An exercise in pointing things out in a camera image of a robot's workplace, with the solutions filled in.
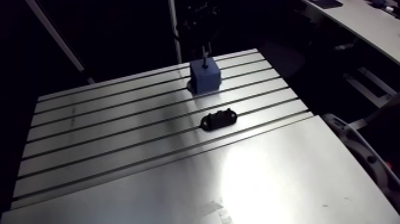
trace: metal surface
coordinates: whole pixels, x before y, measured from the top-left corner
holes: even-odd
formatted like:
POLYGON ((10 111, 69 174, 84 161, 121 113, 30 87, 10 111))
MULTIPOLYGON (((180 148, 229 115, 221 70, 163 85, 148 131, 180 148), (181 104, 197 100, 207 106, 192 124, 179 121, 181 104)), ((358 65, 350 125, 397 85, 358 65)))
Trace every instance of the metal surface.
MULTIPOLYGON (((251 54, 251 53, 255 53, 255 52, 258 52, 257 49, 250 49, 250 50, 247 50, 247 51, 239 51, 239 52, 235 52, 235 53, 232 53, 232 54, 219 55, 219 56, 216 56, 216 57, 213 57, 213 58, 215 60, 222 60, 222 59, 225 59, 225 58, 237 57, 237 56, 240 56, 240 55, 251 54)), ((93 85, 87 85, 87 86, 81 86, 81 87, 77 87, 77 88, 73 88, 73 89, 68 89, 68 90, 65 90, 65 91, 56 92, 56 93, 53 93, 53 94, 48 94, 48 95, 41 96, 41 97, 39 97, 38 101, 39 102, 46 101, 46 100, 53 99, 53 98, 58 98, 58 97, 66 96, 66 95, 77 94, 77 93, 80 93, 80 92, 89 91, 91 89, 101 88, 101 87, 104 87, 104 86, 116 85, 116 84, 121 83, 121 82, 126 82, 126 81, 134 80, 134 79, 140 79, 142 77, 152 76, 152 75, 159 74, 159 73, 165 73, 165 72, 172 71, 172 70, 183 69, 183 68, 188 67, 188 66, 189 66, 189 63, 183 63, 183 64, 178 64, 178 65, 175 65, 175 66, 163 67, 163 68, 156 69, 156 70, 151 70, 151 71, 146 71, 146 72, 142 72, 142 73, 138 73, 138 74, 133 74, 133 75, 130 75, 130 76, 124 76, 124 77, 121 77, 121 78, 118 78, 118 79, 99 82, 99 83, 95 83, 93 85)))
MULTIPOLYGON (((241 74, 247 74, 254 71, 261 71, 265 69, 270 69, 271 65, 267 61, 258 61, 249 64, 245 64, 242 66, 231 67, 229 69, 222 69, 221 76, 222 79, 226 79, 228 77, 238 76, 241 74)), ((173 73, 182 72, 184 74, 189 74, 189 68, 180 71, 172 71, 173 73)), ((82 114, 93 113, 99 110, 106 110, 112 107, 117 107, 120 105, 130 104, 135 101, 143 100, 146 98, 158 97, 162 94, 171 92, 184 90, 182 89, 182 85, 186 85, 185 77, 182 77, 179 80, 166 82, 166 83, 158 83, 157 85, 148 86, 147 82, 144 82, 144 85, 147 85, 146 88, 132 90, 129 89, 126 92, 119 92, 115 95, 107 96, 104 98, 93 99, 91 101, 87 101, 80 104, 75 104, 69 107, 64 107, 56 110, 51 110, 46 113, 36 114, 33 117, 32 125, 39 125, 46 122, 53 122, 59 119, 68 119, 72 117, 76 117, 82 114)))
POLYGON ((2 216, 3 224, 399 222, 319 117, 2 216))
POLYGON ((255 98, 251 102, 241 101, 237 105, 232 105, 233 110, 238 113, 238 119, 240 119, 240 122, 237 122, 229 128, 211 133, 206 133, 203 130, 198 129, 197 126, 199 125, 199 121, 208 113, 215 113, 217 110, 226 109, 226 107, 216 108, 208 112, 172 120, 160 125, 145 127, 133 131, 132 133, 124 133, 115 136, 113 139, 101 139, 90 142, 87 145, 81 145, 79 147, 81 150, 76 150, 75 148, 74 151, 69 151, 69 153, 87 153, 86 151, 89 151, 90 153, 94 150, 96 153, 99 153, 99 151, 101 152, 110 149, 114 151, 118 150, 118 152, 102 155, 98 158, 92 158, 81 163, 72 164, 67 167, 50 170, 45 173, 20 179, 15 185, 14 196, 18 197, 35 191, 41 191, 65 183, 78 181, 102 172, 125 166, 129 163, 139 162, 159 156, 163 153, 169 153, 191 145, 200 144, 204 141, 209 141, 223 135, 228 135, 239 130, 251 128, 252 126, 261 123, 267 123, 284 116, 307 110, 306 106, 300 100, 296 100, 282 105, 271 105, 271 108, 266 108, 253 113, 251 112, 252 110, 265 107, 265 105, 261 103, 267 100, 268 98, 260 97, 255 98), (249 114, 243 115, 243 111, 248 112, 249 114), (151 141, 151 144, 134 147, 137 144, 141 145, 148 141, 151 141))
POLYGON ((230 144, 241 139, 248 138, 250 136, 257 135, 269 130, 276 129, 291 123, 297 122, 302 119, 312 117, 313 114, 310 112, 300 112, 298 114, 293 114, 291 116, 282 117, 281 119, 259 124, 256 127, 250 129, 240 130, 231 135, 226 135, 221 138, 214 139, 213 141, 203 142, 203 144, 198 144, 194 148, 187 147, 181 150, 176 150, 169 154, 164 154, 162 157, 156 157, 152 160, 147 160, 145 163, 133 163, 128 166, 122 167, 121 169, 115 169, 112 172, 103 173, 102 175, 92 176, 90 179, 80 182, 69 183, 68 185, 62 186, 62 188, 53 189, 51 191, 35 192, 34 194, 28 195, 26 197, 18 197, 18 200, 12 202, 11 208, 16 209, 22 206, 27 206, 29 204, 34 204, 40 201, 49 200, 61 195, 69 194, 71 192, 76 192, 92 186, 97 186, 102 183, 107 183, 109 181, 116 180, 128 175, 133 175, 135 173, 150 169, 153 167, 160 166, 178 159, 186 158, 191 155, 209 151, 213 148, 218 148, 226 144, 230 144))
POLYGON ((50 200, 312 116, 257 50, 214 57, 218 91, 192 96, 181 64, 39 99, 12 208, 50 200), (233 125, 198 129, 231 108, 233 125))
MULTIPOLYGON (((243 111, 249 111, 252 108, 258 108, 259 106, 268 106, 274 103, 286 101, 288 99, 294 99, 296 98, 296 94, 290 90, 290 89, 284 89, 279 91, 282 88, 287 87, 287 85, 282 82, 281 79, 276 79, 276 80, 271 80, 269 82, 263 82, 260 84, 256 85, 251 85, 247 86, 245 88, 237 89, 236 91, 230 91, 226 93, 219 94, 218 96, 212 96, 209 98, 200 98, 195 101, 189 101, 185 102, 182 104, 175 104, 172 106, 169 106, 167 108, 164 108, 163 110, 153 110, 149 111, 147 113, 143 114, 138 114, 137 116, 132 116, 127 119, 120 119, 122 122, 119 122, 120 120, 117 120, 117 123, 114 124, 109 124, 106 123, 104 124, 105 127, 102 125, 94 126, 93 128, 90 129, 82 129, 78 132, 74 132, 74 136, 78 138, 80 136, 81 138, 87 138, 91 135, 96 135, 100 136, 100 133, 98 132, 99 130, 104 130, 105 131, 110 131, 110 129, 120 129, 120 128, 126 128, 130 129, 132 131, 137 130, 139 132, 146 130, 147 125, 152 125, 150 127, 155 128, 160 130, 160 126, 169 126, 170 121, 167 119, 172 119, 176 118, 176 122, 182 122, 182 119, 185 119, 182 117, 181 119, 179 117, 181 116, 187 116, 188 113, 194 113, 190 118, 191 119, 197 119, 199 116, 203 116, 204 113, 209 113, 210 110, 215 110, 215 108, 224 108, 224 107, 230 107, 232 110, 235 110, 237 113, 241 113, 243 111), (271 91, 278 91, 278 92, 272 92, 270 94, 267 94, 265 90, 268 89, 269 92, 271 91), (259 97, 255 97, 254 99, 249 99, 249 100, 243 100, 242 101, 242 96, 246 95, 246 97, 255 97, 259 95, 259 97)), ((190 125, 188 127, 185 127, 185 129, 192 128, 193 126, 190 125)), ((171 134, 171 132, 163 132, 164 135, 171 134)), ((41 157, 33 157, 28 160, 24 160, 21 162, 20 166, 20 171, 19 171, 19 176, 26 175, 32 172, 37 172, 42 169, 49 168, 49 164, 63 164, 63 163, 68 163, 74 160, 81 159, 82 157, 78 157, 75 159, 75 156, 72 154, 72 151, 79 151, 80 154, 82 152, 87 152, 88 150, 84 150, 86 146, 82 147, 73 147, 69 148, 66 150, 61 150, 57 151, 51 154, 43 155, 41 157)), ((96 148, 95 150, 92 150, 93 152, 90 153, 90 155, 94 154, 100 154, 103 152, 100 148, 96 148)))
MULTIPOLYGON (((147 111, 146 113, 141 113, 126 118, 120 118, 112 122, 106 122, 103 124, 98 124, 96 126, 87 127, 85 129, 76 130, 74 132, 68 132, 62 135, 57 135, 40 141, 35 141, 25 146, 24 156, 32 156, 38 153, 44 153, 62 147, 67 147, 69 145, 82 144, 84 142, 91 141, 97 138, 109 137, 110 135, 116 135, 118 133, 126 132, 128 130, 135 129, 148 123, 154 123, 159 120, 166 120, 172 117, 181 116, 222 103, 227 104, 230 101, 237 101, 244 97, 250 97, 256 94, 260 94, 262 92, 272 91, 287 86, 283 79, 268 81, 269 79, 271 79, 271 77, 274 76, 276 77, 277 73, 275 71, 271 71, 257 74, 253 73, 249 76, 246 76, 245 79, 229 79, 224 81, 224 84, 222 84, 224 86, 227 86, 227 89, 232 89, 244 85, 250 86, 244 86, 242 88, 239 87, 238 89, 233 89, 231 91, 213 94, 208 97, 202 97, 196 101, 186 101, 180 104, 174 104, 168 107, 164 107, 159 110, 151 110, 147 111)), ((191 96, 188 91, 183 91, 180 94, 186 95, 187 98, 190 98, 191 96)), ((158 104, 147 104, 147 106, 150 108, 154 108, 157 107, 158 104)))
MULTIPOLYGON (((241 74, 240 72, 242 66, 237 67, 237 69, 227 69, 224 74, 224 81, 222 82, 220 89, 217 92, 228 91, 229 89, 243 86, 245 84, 260 82, 262 80, 272 79, 279 76, 275 70, 262 70, 264 67, 258 66, 261 64, 263 63, 259 62, 252 64, 254 66, 253 69, 248 69, 247 73, 241 74)), ((106 109, 100 108, 94 113, 74 116, 69 119, 49 123, 48 125, 34 127, 29 132, 28 140, 31 141, 37 138, 43 138, 45 136, 54 135, 60 132, 71 131, 74 129, 83 128, 85 126, 110 121, 116 118, 131 116, 133 114, 150 110, 155 107, 162 107, 169 104, 176 104, 179 102, 192 100, 193 96, 184 88, 188 81, 189 78, 177 80, 150 88, 133 91, 129 94, 120 94, 110 99, 102 99, 96 102, 89 102, 84 107, 87 108, 87 105, 89 105, 89 108, 93 110, 94 108, 103 107, 108 102, 115 104, 121 101, 130 102, 133 100, 133 102, 122 104, 120 106, 106 109), (163 92, 164 94, 156 97, 147 98, 148 95, 154 92, 163 92)))
MULTIPOLYGON (((231 66, 238 66, 240 64, 246 64, 260 60, 264 60, 264 57, 260 53, 254 53, 249 55, 243 55, 240 57, 228 58, 224 60, 216 60, 215 62, 217 63, 220 69, 225 69, 231 66)), ((177 80, 184 77, 189 77, 190 75, 189 70, 190 70, 189 68, 178 71, 175 70, 169 73, 161 73, 159 75, 154 75, 143 79, 135 79, 133 81, 126 81, 112 86, 93 89, 86 92, 81 92, 79 94, 72 94, 64 97, 59 97, 56 99, 49 99, 47 101, 42 101, 36 104, 35 113, 40 113, 60 107, 66 107, 68 105, 78 104, 93 99, 120 94, 122 92, 132 91, 139 88, 145 88, 148 86, 167 82, 169 80, 177 80)))

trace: black part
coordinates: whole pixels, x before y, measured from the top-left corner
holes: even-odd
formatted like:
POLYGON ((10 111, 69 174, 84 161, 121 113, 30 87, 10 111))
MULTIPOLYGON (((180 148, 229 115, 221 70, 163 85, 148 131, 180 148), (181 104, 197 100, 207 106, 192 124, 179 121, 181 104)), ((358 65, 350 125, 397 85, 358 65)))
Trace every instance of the black part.
POLYGON ((209 114, 201 119, 200 128, 205 131, 212 131, 222 127, 230 126, 236 123, 238 115, 228 108, 225 111, 218 111, 215 114, 209 114))

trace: blue cube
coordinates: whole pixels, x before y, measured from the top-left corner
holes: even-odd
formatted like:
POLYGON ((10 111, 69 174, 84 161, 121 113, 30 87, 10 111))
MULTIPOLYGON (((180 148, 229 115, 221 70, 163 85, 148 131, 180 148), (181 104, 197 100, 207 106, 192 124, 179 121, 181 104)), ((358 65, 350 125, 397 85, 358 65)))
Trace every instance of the blue cube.
POLYGON ((216 91, 221 84, 221 71, 212 58, 206 58, 207 67, 203 67, 203 59, 190 62, 189 90, 192 94, 201 95, 216 91))

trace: aluminum table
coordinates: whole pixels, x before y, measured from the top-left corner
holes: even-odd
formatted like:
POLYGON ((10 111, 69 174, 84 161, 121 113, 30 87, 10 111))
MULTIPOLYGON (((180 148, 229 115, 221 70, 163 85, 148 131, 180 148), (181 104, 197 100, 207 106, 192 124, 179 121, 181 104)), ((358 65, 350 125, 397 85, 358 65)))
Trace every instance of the aluminum table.
POLYGON ((40 97, 2 223, 399 223, 333 132, 256 50, 40 97), (237 123, 199 129, 231 108, 237 123))

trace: dark background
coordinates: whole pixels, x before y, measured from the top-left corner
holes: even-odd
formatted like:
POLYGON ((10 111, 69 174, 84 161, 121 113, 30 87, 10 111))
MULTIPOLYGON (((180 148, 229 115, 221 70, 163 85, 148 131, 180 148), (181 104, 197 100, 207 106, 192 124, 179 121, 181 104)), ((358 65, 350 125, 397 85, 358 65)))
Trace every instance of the dark background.
MULTIPOLYGON (((167 0, 37 0, 99 82, 176 64, 167 0)), ((176 0, 177 17, 181 20, 176 0)), ((376 107, 342 81, 366 66, 400 91, 399 67, 369 45, 335 52, 354 36, 326 20, 313 24, 300 1, 221 1, 224 17, 212 54, 258 48, 315 114, 351 122, 376 107)), ((0 209, 8 210, 38 96, 87 85, 24 0, 0 1, 2 135, 0 209)), ((182 46, 183 61, 196 59, 182 46)))

